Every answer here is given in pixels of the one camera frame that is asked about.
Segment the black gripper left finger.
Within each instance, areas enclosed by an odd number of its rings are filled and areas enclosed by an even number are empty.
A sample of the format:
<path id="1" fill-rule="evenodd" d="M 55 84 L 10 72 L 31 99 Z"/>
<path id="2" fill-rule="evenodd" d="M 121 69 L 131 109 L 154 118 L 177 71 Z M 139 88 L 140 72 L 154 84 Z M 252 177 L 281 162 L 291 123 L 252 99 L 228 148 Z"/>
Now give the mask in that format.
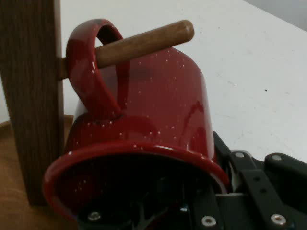
<path id="1" fill-rule="evenodd" d="M 76 222 L 80 230 L 193 230 L 193 202 L 205 192 L 224 192 L 224 186 L 210 176 L 165 176 L 91 201 Z"/>

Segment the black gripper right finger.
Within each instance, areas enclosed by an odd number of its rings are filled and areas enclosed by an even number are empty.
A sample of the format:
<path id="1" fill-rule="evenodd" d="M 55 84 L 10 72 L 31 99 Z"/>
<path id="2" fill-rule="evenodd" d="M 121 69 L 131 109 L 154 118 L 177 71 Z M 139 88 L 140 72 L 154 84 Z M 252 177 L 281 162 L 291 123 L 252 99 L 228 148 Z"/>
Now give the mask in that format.
<path id="1" fill-rule="evenodd" d="M 218 163 L 230 180 L 217 195 L 225 230 L 305 230 L 307 165 L 275 152 L 259 161 L 247 151 L 230 150 L 214 132 Z"/>

